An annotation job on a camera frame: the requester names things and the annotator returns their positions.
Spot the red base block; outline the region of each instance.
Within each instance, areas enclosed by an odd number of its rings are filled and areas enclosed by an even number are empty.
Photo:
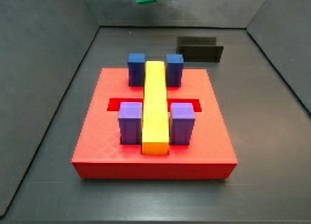
[[[128,87],[128,70],[104,68],[72,158],[80,177],[228,178],[236,167],[236,154],[206,71],[184,69],[181,87],[168,88],[169,100],[193,103],[196,123],[190,145],[169,146],[166,156],[145,156],[138,145],[120,145],[118,103],[141,98],[142,87]]]

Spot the yellow bar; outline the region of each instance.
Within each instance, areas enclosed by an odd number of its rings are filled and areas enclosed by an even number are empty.
[[[165,65],[145,62],[141,116],[141,153],[166,155],[169,152],[169,113]]]

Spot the gray wall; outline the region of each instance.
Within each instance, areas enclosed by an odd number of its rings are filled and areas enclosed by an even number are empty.
[[[248,32],[311,112],[311,0],[266,0]]]
[[[97,29],[84,0],[0,0],[0,216]]]
[[[246,28],[265,0],[86,0],[100,25]]]

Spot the purple block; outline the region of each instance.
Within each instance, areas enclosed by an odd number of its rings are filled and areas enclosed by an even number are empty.
[[[172,103],[169,110],[169,144],[189,145],[196,115],[190,103]]]
[[[141,103],[122,102],[118,110],[122,145],[141,144]]]

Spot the blue block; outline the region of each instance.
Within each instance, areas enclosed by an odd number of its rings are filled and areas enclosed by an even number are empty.
[[[118,126],[122,145],[141,144],[141,103],[122,102],[118,110]]]
[[[166,87],[180,87],[182,78],[182,55],[166,54]]]
[[[169,144],[189,145],[196,115],[190,103],[172,103],[169,111]]]
[[[128,85],[142,87],[144,85],[145,54],[128,54]]]

